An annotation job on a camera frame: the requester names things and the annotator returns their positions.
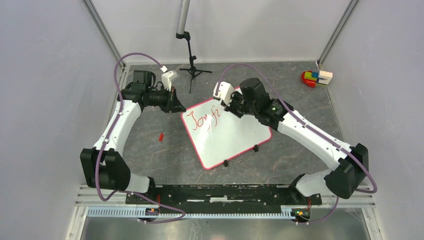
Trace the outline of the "pink-framed whiteboard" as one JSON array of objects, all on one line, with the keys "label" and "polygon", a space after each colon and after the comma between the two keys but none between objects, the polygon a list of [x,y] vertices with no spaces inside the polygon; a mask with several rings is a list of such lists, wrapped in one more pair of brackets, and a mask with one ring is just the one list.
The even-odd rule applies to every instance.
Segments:
[{"label": "pink-framed whiteboard", "polygon": [[201,166],[210,170],[269,141],[272,130],[252,115],[236,117],[210,98],[180,114]]}]

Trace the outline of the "red marker cap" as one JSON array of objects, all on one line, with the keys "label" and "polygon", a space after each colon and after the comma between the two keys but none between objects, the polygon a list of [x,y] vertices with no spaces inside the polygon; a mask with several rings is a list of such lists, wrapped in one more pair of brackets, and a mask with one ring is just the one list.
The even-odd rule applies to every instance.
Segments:
[{"label": "red marker cap", "polygon": [[163,134],[163,133],[161,133],[161,134],[159,135],[158,140],[161,142],[161,141],[163,140],[163,138],[164,138],[164,134]]}]

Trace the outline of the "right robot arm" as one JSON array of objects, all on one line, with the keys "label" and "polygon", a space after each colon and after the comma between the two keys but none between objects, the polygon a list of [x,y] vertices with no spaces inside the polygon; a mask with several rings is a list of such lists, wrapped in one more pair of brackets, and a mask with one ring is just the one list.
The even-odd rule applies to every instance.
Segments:
[{"label": "right robot arm", "polygon": [[271,98],[258,78],[242,81],[239,90],[228,82],[218,82],[213,97],[226,112],[238,118],[253,116],[260,124],[294,139],[326,164],[326,170],[301,174],[292,182],[288,196],[295,204],[326,190],[349,199],[369,172],[366,146],[361,143],[352,146],[326,133],[290,104]]}]

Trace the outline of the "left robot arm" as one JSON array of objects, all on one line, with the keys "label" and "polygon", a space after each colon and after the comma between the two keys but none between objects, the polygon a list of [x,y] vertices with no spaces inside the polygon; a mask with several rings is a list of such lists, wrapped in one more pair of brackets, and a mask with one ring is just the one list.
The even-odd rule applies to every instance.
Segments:
[{"label": "left robot arm", "polygon": [[161,87],[155,85],[156,75],[151,71],[134,71],[133,81],[120,91],[117,103],[105,131],[91,148],[84,148],[80,161],[87,185],[113,191],[138,192],[145,204],[157,198],[152,177],[132,173],[123,159],[123,150],[129,133],[144,108],[159,107],[164,113],[185,112],[172,85],[178,77],[174,70],[161,76]]}]

